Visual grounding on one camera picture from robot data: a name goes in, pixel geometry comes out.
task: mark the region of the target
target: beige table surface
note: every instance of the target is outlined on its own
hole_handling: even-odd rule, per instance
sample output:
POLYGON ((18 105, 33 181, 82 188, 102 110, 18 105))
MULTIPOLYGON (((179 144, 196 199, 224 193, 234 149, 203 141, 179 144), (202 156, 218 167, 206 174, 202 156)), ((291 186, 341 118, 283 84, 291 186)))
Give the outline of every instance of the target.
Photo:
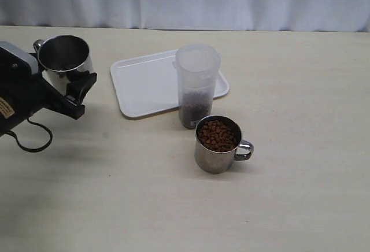
POLYGON ((80 120, 33 117, 54 132, 46 151, 0 138, 1 252, 370 250, 370 34, 0 28, 29 52, 57 34, 88 41, 98 83, 80 120), (231 86, 212 113, 256 147, 222 175, 196 165, 177 111, 126 120, 109 73, 199 42, 231 86))

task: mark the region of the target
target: stainless steel mug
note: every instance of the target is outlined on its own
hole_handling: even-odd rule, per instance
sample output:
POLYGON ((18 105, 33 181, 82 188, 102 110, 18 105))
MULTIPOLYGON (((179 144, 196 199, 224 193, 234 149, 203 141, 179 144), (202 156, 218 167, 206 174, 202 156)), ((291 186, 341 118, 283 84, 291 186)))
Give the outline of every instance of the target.
POLYGON ((67 85, 94 73, 88 44, 77 36, 58 35, 34 43, 39 63, 54 88, 66 95, 67 85))
POLYGON ((221 115, 211 115, 204 117, 195 128, 195 137, 197 139, 195 144, 194 157, 204 171, 213 174, 219 174, 227 171, 234 161, 245 161, 248 160, 254 150, 252 143, 243 140, 242 131, 230 118, 221 115), (219 120, 222 121, 226 126, 230 127, 235 135, 238 145, 236 148, 228 152, 215 152, 207 149, 198 139, 198 131, 205 125, 207 121, 219 120), (237 154, 238 148, 246 150, 246 154, 237 154))

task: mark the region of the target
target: sticker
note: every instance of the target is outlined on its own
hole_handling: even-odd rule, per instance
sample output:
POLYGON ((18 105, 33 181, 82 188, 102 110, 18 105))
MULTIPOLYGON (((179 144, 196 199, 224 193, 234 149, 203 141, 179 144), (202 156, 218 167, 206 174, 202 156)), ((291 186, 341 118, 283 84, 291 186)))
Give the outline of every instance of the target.
POLYGON ((15 114, 14 109, 6 102, 3 98, 0 97, 0 114, 2 114, 5 119, 8 119, 10 116, 15 114))
POLYGON ((198 125, 198 123, 200 122, 200 120, 197 120, 197 121, 190 121, 190 126, 191 127, 195 127, 198 125))

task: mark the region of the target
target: white tray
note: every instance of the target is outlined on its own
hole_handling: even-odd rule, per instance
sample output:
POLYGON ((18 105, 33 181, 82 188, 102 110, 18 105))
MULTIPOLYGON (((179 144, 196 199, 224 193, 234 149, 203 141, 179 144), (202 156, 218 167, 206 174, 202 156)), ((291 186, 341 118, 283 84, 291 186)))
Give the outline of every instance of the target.
MULTIPOLYGON (((140 118, 178 108, 177 73, 172 65, 176 51, 121 60, 110 67, 123 115, 140 118)), ((229 84, 220 72, 214 97, 225 96, 229 90, 229 84)))

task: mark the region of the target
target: white backdrop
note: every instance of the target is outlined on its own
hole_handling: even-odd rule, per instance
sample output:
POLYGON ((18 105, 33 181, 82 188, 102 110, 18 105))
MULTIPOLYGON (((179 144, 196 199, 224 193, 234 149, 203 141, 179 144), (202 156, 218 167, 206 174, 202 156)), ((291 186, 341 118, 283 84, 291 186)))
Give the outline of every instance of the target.
POLYGON ((370 0, 0 0, 0 24, 369 31, 370 0))

